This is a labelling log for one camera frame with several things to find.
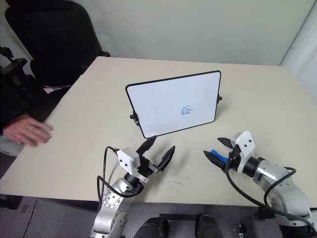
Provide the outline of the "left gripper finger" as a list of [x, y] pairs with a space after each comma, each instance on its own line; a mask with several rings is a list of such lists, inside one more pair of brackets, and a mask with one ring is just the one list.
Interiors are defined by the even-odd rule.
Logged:
[[143, 156], [143, 154], [148, 151], [152, 145], [154, 144], [155, 140], [156, 140], [157, 136], [152, 136], [150, 138], [148, 138], [137, 150], [136, 153], [139, 156]]
[[164, 169], [168, 166], [168, 164], [170, 163], [173, 154], [175, 152], [175, 146], [172, 146], [162, 157], [162, 161], [160, 162], [160, 164], [158, 165], [158, 170], [159, 171], [164, 171]]

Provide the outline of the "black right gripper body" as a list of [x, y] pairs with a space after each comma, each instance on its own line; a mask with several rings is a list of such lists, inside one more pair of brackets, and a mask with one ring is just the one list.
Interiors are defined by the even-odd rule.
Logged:
[[230, 169], [233, 169], [235, 171], [238, 170], [241, 162], [240, 152], [241, 150], [238, 145], [235, 145], [233, 149], [229, 152], [227, 163]]

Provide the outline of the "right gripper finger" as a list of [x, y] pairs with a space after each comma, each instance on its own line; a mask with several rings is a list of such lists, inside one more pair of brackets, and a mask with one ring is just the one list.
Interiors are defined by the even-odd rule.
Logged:
[[233, 149], [233, 145], [232, 145], [232, 143], [231, 143], [231, 139], [226, 138], [226, 137], [219, 137], [219, 138], [217, 138], [217, 140], [218, 140], [221, 144], [223, 144], [224, 146], [226, 146], [227, 148]]
[[215, 166], [220, 168], [223, 172], [225, 172], [226, 157], [220, 155], [215, 150], [203, 151], [203, 153], [212, 164], [214, 164]]

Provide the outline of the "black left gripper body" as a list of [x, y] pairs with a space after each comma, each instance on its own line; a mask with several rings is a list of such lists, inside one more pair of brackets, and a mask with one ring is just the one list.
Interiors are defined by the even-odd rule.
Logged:
[[153, 173], [158, 173], [159, 169], [156, 165], [152, 164], [150, 160], [144, 156], [140, 157], [140, 166], [138, 167], [138, 173], [148, 178]]

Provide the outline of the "person's bare hand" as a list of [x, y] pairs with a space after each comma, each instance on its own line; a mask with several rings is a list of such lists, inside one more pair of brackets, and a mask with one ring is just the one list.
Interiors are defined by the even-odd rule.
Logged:
[[52, 128], [28, 115], [21, 115], [7, 123], [2, 131], [15, 143], [37, 147], [51, 139]]

